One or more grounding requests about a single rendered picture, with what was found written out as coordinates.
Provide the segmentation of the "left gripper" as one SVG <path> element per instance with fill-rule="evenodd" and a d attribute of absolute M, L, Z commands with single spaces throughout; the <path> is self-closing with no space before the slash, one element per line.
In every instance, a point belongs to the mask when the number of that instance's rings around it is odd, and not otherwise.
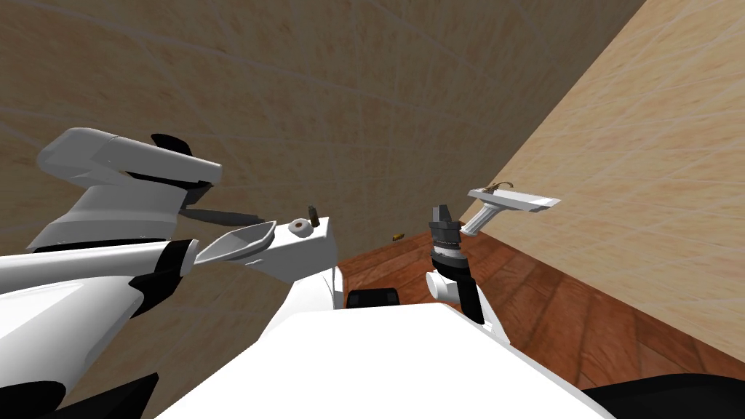
<path fill-rule="evenodd" d="M 263 219 L 257 215 L 238 212 L 224 212 L 213 209 L 184 208 L 179 211 L 183 217 L 218 226 L 246 227 L 261 224 Z"/>

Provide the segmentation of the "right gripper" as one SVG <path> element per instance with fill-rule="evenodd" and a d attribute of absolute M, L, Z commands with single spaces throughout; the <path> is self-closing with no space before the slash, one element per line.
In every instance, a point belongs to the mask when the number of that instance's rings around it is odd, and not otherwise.
<path fill-rule="evenodd" d="M 433 221 L 429 223 L 433 245 L 440 248 L 459 248 L 461 243 L 461 224 L 452 221 L 446 204 L 433 208 Z"/>

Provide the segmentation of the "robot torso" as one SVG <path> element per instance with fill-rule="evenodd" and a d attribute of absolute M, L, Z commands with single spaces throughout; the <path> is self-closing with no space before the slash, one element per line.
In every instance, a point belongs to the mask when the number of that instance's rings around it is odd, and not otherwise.
<path fill-rule="evenodd" d="M 266 330 L 156 419 L 615 419 L 441 303 L 321 310 L 295 285 Z"/>

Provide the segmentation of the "white pedestal sink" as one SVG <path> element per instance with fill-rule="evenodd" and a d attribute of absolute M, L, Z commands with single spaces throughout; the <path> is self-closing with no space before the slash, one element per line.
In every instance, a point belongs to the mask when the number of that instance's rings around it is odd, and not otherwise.
<path fill-rule="evenodd" d="M 468 192 L 469 197 L 482 202 L 482 209 L 461 228 L 462 234 L 476 236 L 500 212 L 541 212 L 561 202 L 560 199 L 500 189 L 500 184 L 489 188 L 475 188 Z"/>

